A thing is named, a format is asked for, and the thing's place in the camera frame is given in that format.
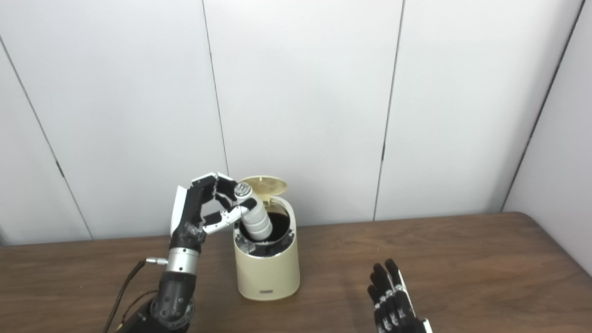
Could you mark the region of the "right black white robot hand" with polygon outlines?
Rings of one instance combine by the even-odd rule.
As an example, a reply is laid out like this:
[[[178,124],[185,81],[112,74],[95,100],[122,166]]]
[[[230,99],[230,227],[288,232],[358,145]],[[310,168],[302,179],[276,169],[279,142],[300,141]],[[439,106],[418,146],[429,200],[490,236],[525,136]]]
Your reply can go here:
[[[367,292],[378,333],[433,332],[429,320],[416,315],[405,280],[393,259],[373,265]]]

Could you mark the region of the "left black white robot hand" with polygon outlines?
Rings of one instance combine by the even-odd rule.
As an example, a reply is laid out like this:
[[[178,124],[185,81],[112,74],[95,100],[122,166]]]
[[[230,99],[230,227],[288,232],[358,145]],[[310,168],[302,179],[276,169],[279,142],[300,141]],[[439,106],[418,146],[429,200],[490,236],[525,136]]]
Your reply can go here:
[[[248,198],[237,202],[234,179],[222,173],[208,173],[192,180],[190,188],[178,187],[172,215],[172,231],[169,248],[186,248],[201,253],[208,235],[224,229],[253,211],[258,203]],[[211,200],[218,201],[221,211],[202,215],[202,207]]]

